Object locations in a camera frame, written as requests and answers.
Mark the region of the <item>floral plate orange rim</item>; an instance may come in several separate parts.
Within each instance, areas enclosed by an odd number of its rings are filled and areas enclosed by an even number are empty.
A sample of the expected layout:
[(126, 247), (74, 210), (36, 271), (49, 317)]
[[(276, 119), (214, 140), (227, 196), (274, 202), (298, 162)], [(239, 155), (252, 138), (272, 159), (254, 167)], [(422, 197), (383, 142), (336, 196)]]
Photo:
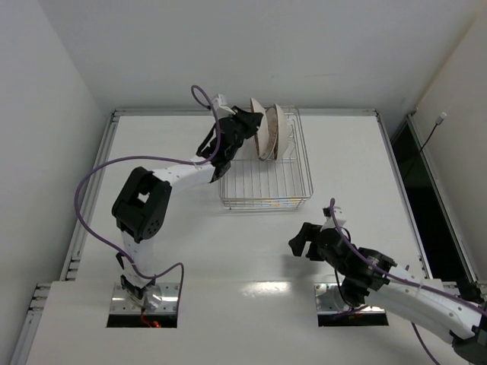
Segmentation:
[(269, 129), (266, 118), (265, 108), (255, 99), (250, 99), (250, 106), (253, 113), (260, 114), (261, 120), (257, 133), (254, 136), (256, 142), (256, 149), (259, 157), (263, 158), (269, 143)]
[(288, 149), (290, 129), (288, 124), (288, 117), (286, 116), (284, 110), (278, 104), (275, 105), (275, 110), (278, 123), (278, 136), (275, 146), (275, 159), (281, 160)]

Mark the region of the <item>sunburst plate dark rim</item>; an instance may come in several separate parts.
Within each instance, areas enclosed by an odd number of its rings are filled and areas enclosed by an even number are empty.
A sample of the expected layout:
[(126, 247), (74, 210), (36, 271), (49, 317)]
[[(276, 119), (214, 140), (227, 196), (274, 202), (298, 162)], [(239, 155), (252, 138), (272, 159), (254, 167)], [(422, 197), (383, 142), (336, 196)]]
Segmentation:
[(278, 149), (278, 139), (279, 139), (279, 124), (278, 124), (278, 113), (275, 106), (269, 108), (266, 111), (266, 120), (268, 127), (268, 140), (266, 148), (261, 149), (260, 160), (275, 159), (277, 149)]

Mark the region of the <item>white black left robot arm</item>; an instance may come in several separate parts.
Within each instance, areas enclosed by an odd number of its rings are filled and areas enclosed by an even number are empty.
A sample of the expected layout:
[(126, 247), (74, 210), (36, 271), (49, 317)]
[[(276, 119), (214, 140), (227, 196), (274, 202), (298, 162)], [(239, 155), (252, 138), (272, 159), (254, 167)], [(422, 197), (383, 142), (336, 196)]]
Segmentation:
[(155, 290), (154, 237), (163, 226), (171, 196), (222, 178), (245, 140), (266, 121), (264, 112), (251, 113), (236, 106), (230, 111), (219, 119), (220, 140), (209, 133), (189, 164), (159, 170), (135, 168), (112, 207), (125, 250), (116, 256), (122, 268), (121, 286), (138, 304), (146, 304)]

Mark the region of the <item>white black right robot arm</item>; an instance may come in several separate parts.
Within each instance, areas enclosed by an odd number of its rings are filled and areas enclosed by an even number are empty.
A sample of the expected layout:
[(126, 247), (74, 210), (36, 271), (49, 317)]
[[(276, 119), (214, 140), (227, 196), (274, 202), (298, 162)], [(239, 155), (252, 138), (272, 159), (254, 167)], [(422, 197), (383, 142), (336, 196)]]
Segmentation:
[(471, 364), (486, 362), (486, 310), (415, 278), (392, 258), (358, 248), (344, 230), (306, 222), (288, 245), (294, 256), (325, 262), (343, 276), (330, 291), (332, 311), (377, 306), (430, 331)]

